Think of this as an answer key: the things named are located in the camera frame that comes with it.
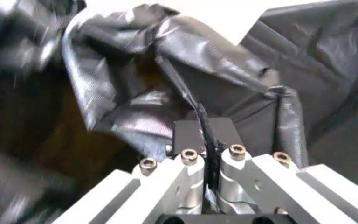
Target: black fabric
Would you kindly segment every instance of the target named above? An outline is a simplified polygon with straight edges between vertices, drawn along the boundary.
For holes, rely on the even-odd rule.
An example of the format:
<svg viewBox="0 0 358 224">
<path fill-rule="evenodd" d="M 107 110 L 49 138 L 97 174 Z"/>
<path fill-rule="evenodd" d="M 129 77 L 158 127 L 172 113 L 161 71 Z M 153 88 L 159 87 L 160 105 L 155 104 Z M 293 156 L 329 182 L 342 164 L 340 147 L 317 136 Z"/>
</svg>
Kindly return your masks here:
<svg viewBox="0 0 358 224">
<path fill-rule="evenodd" d="M 0 152 L 0 223 L 50 223 L 72 200 L 70 179 L 20 165 Z"/>
<path fill-rule="evenodd" d="M 176 14 L 160 5 L 141 5 L 130 13 L 94 16 L 67 30 L 63 58 L 87 128 L 116 134 L 143 155 L 160 159 L 172 138 L 172 121 L 181 118 L 178 111 L 192 108 L 206 143 L 215 142 L 207 114 L 225 116 L 233 120 L 252 155 L 282 150 L 298 166 L 307 165 L 296 92 L 280 85 L 278 73 L 248 50 L 232 45 L 199 21 Z M 125 92 L 126 86 L 142 80 L 142 74 L 149 79 L 147 72 L 131 63 L 145 57 L 155 60 L 163 77 L 160 84 L 182 98 L 179 104 L 167 108 L 154 98 L 143 98 L 139 107 L 143 110 L 131 112 L 136 97 Z M 132 67 L 130 71 L 136 73 L 129 75 L 137 78 L 123 80 L 120 67 Z M 146 95 L 154 88 L 147 82 L 144 86 Z M 125 115 L 128 108 L 130 115 Z M 142 125 L 144 121 L 153 122 Z"/>
<path fill-rule="evenodd" d="M 358 1 L 268 10 L 241 44 L 298 92 L 311 160 L 358 183 Z"/>
</svg>

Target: bolt hole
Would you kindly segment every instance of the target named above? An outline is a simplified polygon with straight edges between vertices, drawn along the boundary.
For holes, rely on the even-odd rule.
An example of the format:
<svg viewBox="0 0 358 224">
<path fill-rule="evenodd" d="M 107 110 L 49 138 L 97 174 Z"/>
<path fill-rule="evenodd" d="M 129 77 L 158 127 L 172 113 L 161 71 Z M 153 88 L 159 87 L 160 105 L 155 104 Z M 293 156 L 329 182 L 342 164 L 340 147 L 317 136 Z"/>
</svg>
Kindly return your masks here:
<svg viewBox="0 0 358 224">
<path fill-rule="evenodd" d="M 259 180 L 254 181 L 254 186 L 258 191 L 262 190 L 262 183 Z"/>
<path fill-rule="evenodd" d="M 287 156 L 286 155 L 283 155 L 283 154 L 278 154 L 277 157 L 279 159 L 282 159 L 282 160 L 286 160 L 287 159 Z"/>
<path fill-rule="evenodd" d="M 176 188 L 176 196 L 178 196 L 178 194 L 179 194 L 179 192 L 180 192 L 180 187 L 178 186 L 177 188 Z"/>
<path fill-rule="evenodd" d="M 242 151 L 242 148 L 240 147 L 240 146 L 235 146 L 235 147 L 233 147 L 233 149 L 235 150 L 235 151 Z"/>
<path fill-rule="evenodd" d="M 187 156 L 194 156 L 194 152 L 193 151 L 186 151 L 185 155 Z"/>
<path fill-rule="evenodd" d="M 252 224 L 275 224 L 270 218 L 261 216 L 252 220 Z"/>
<path fill-rule="evenodd" d="M 144 160 L 143 161 L 143 165 L 146 165 L 146 166 L 151 166 L 151 165 L 153 165 L 153 163 L 154 163 L 154 161 L 152 161 L 152 160 Z"/>
<path fill-rule="evenodd" d="M 165 220 L 164 224 L 185 224 L 185 222 L 179 217 L 172 216 Z"/>
</svg>

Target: black garbage bag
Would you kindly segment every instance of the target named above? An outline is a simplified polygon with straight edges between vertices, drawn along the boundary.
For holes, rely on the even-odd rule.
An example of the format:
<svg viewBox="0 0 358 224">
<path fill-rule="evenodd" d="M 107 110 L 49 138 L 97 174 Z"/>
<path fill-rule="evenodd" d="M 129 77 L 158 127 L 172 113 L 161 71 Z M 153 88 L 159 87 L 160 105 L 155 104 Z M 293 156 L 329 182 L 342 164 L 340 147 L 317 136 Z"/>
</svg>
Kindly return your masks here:
<svg viewBox="0 0 358 224">
<path fill-rule="evenodd" d="M 358 184 L 358 1 L 268 10 L 241 44 L 298 92 L 310 162 Z"/>
<path fill-rule="evenodd" d="M 80 13 L 62 55 L 86 127 L 113 133 L 144 156 L 162 160 L 174 121 L 196 111 L 207 149 L 227 147 L 207 120 L 224 116 L 252 155 L 280 150 L 299 167 L 308 164 L 296 91 L 247 49 L 172 9 Z"/>
</svg>

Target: hex socket bolt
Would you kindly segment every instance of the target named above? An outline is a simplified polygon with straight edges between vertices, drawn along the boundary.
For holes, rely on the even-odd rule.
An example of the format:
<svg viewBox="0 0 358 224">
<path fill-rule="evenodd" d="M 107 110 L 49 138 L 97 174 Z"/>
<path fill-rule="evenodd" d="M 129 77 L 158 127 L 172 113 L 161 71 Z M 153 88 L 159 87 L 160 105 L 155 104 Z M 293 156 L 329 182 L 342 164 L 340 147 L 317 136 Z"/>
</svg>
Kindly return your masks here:
<svg viewBox="0 0 358 224">
<path fill-rule="evenodd" d="M 147 157 L 140 161 L 139 166 L 140 172 L 145 176 L 149 176 L 157 168 L 157 161 L 153 158 Z"/>
<path fill-rule="evenodd" d="M 188 166 L 194 165 L 197 163 L 198 153 L 194 149 L 184 149 L 180 153 L 180 157 L 182 158 L 182 163 Z"/>
<path fill-rule="evenodd" d="M 285 166 L 286 168 L 289 168 L 292 162 L 291 157 L 283 152 L 273 153 L 273 158 L 279 163 L 281 163 L 283 166 Z"/>
<path fill-rule="evenodd" d="M 235 161 L 241 161 L 245 158 L 246 149 L 243 145 L 233 144 L 229 147 L 230 157 Z"/>
</svg>

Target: crumpled plastic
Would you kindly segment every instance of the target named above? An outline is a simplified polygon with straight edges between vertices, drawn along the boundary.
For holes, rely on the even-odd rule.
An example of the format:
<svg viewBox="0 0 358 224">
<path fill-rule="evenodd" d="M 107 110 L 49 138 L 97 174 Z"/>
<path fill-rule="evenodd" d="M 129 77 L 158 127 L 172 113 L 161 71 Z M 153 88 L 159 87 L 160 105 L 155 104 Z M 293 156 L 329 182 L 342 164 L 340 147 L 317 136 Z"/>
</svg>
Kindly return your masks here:
<svg viewBox="0 0 358 224">
<path fill-rule="evenodd" d="M 252 155 L 280 150 L 308 164 L 296 91 L 195 19 L 160 5 L 107 17 L 84 10 L 64 34 L 62 55 L 87 128 L 113 133 L 145 156 L 164 158 L 173 122 L 194 110 L 202 123 L 203 108 L 231 118 Z M 157 68 L 144 72 L 137 60 Z M 155 74 L 157 84 L 149 83 Z M 155 94 L 160 87 L 174 94 Z"/>
<path fill-rule="evenodd" d="M 311 164 L 358 184 L 358 0 L 268 10 L 241 44 L 298 92 Z"/>
</svg>

